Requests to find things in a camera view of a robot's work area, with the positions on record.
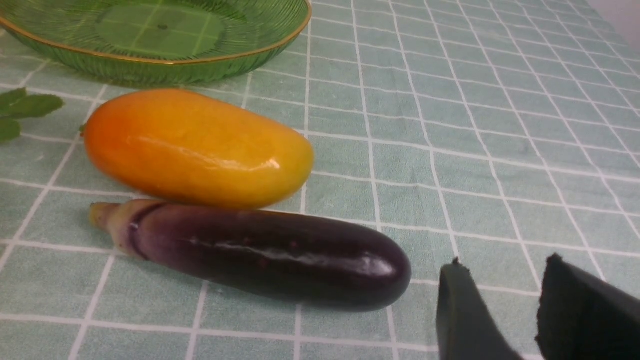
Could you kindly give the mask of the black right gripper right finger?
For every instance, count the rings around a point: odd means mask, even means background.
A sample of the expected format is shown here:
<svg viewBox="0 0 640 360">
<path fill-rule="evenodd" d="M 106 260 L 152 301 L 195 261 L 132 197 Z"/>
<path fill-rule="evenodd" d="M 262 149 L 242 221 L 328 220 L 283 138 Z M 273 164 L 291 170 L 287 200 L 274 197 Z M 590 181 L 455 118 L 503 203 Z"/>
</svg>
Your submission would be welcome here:
<svg viewBox="0 0 640 360">
<path fill-rule="evenodd" d="M 535 341 L 546 360 L 637 360 L 640 301 L 554 253 L 546 260 Z"/>
</svg>

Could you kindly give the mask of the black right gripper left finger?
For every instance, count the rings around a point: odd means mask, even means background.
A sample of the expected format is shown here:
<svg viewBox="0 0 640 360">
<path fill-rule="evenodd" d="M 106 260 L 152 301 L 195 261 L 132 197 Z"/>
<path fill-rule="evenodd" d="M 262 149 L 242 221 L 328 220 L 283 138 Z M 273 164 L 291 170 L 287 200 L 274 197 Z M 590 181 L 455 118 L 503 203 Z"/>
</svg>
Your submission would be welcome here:
<svg viewBox="0 0 640 360">
<path fill-rule="evenodd" d="M 494 322 L 468 268 L 456 257 L 439 271 L 436 333 L 441 360 L 521 360 Z"/>
</svg>

